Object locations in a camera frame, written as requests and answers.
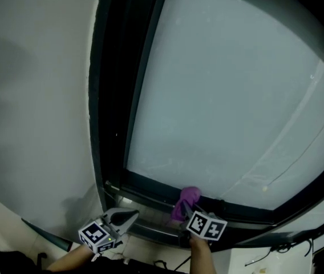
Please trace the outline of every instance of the tiled floor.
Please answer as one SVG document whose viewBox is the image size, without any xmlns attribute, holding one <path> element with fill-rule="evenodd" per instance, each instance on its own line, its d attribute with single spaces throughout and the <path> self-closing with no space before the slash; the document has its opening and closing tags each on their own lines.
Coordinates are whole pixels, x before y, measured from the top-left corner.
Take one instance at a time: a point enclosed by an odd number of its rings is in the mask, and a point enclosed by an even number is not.
<svg viewBox="0 0 324 274">
<path fill-rule="evenodd" d="M 134 236 L 123 236 L 123 245 L 105 252 L 103 255 L 113 258 L 120 258 L 121 255 L 148 264 L 153 261 L 163 260 L 169 269 L 175 269 L 188 256 L 190 251 L 183 249 L 166 247 L 145 241 Z M 21 251 L 34 262 L 37 261 L 38 253 L 45 252 L 47 259 L 43 259 L 43 268 L 46 268 L 53 261 L 66 254 L 66 251 L 58 248 L 53 243 L 47 241 L 30 227 L 21 218 L 11 212 L 0 203 L 0 250 L 1 251 Z M 179 271 L 189 272 L 189 263 L 183 265 Z"/>
</svg>

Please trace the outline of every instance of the human arm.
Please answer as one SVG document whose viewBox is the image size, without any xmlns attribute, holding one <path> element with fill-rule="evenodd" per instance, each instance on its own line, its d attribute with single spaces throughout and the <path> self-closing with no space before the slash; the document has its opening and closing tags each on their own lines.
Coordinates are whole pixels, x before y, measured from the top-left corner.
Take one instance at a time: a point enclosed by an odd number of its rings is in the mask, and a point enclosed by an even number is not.
<svg viewBox="0 0 324 274">
<path fill-rule="evenodd" d="M 208 243 L 191 234 L 190 274 L 216 274 L 212 253 Z"/>
<path fill-rule="evenodd" d="M 85 244 L 82 244 L 52 263 L 47 270 L 51 272 L 61 272 L 77 269 L 87 262 L 90 262 L 94 255 L 95 254 Z"/>
</svg>

